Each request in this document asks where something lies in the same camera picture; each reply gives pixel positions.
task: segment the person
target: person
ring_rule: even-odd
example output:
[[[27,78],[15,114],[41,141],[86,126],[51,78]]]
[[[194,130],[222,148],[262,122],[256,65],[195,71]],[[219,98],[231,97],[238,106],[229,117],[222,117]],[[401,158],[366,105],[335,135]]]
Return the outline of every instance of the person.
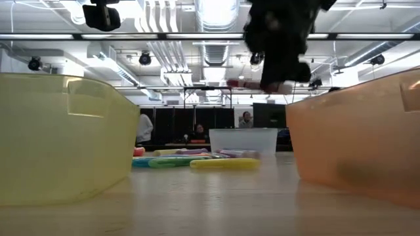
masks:
[[[204,127],[201,124],[196,124],[194,132],[190,135],[190,140],[206,140],[208,141],[209,136],[204,132]]]
[[[245,111],[242,114],[242,120],[239,123],[239,128],[253,128],[254,121],[252,120],[251,114],[248,111]]]
[[[152,139],[153,124],[149,117],[145,114],[141,114],[138,119],[136,144],[149,144]]]

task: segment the robotic arm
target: robotic arm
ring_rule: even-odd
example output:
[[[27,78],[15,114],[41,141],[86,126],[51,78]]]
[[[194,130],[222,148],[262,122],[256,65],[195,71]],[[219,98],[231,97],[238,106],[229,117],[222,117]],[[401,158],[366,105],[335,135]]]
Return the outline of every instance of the robotic arm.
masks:
[[[306,53],[306,38],[314,32],[315,19],[336,0],[249,0],[251,20],[244,38],[253,53],[264,54],[261,88],[286,80],[309,82],[309,65],[299,62]]]

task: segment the monitor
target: monitor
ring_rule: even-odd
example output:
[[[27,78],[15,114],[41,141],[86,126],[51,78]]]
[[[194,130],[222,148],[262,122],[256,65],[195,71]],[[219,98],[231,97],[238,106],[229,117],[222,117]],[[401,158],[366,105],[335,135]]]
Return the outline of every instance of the monitor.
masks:
[[[254,128],[287,128],[286,106],[282,104],[253,104]]]

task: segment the yellow foam tube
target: yellow foam tube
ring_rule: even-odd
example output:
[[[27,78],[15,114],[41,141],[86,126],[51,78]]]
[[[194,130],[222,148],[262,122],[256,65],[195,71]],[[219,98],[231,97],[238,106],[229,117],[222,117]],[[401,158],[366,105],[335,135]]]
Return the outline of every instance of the yellow foam tube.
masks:
[[[170,155],[175,154],[177,151],[184,150],[184,149],[166,149],[166,150],[155,150],[153,152],[154,157],[159,157],[162,155]]]
[[[253,169],[260,166],[260,161],[252,158],[195,160],[190,163],[192,168],[228,168]]]

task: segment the yellow plastic bin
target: yellow plastic bin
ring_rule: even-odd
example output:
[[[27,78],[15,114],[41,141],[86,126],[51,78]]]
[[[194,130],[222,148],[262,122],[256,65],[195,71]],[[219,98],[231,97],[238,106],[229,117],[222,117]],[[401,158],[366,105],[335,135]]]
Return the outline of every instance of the yellow plastic bin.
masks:
[[[129,173],[138,108],[112,86],[0,73],[0,206],[69,203]]]

